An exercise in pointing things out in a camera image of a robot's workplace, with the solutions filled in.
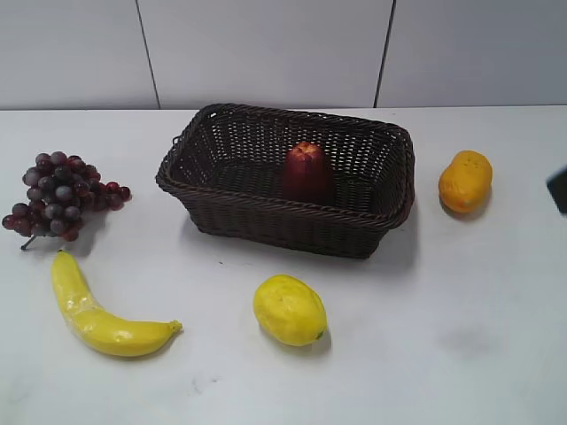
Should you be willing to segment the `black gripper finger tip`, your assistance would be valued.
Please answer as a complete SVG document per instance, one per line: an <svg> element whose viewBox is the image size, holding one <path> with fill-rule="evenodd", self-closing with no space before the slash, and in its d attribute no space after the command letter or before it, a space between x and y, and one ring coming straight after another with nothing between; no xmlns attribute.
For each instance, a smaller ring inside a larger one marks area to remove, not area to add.
<svg viewBox="0 0 567 425"><path fill-rule="evenodd" d="M555 206L561 215L567 214L567 167L551 175L546 186Z"/></svg>

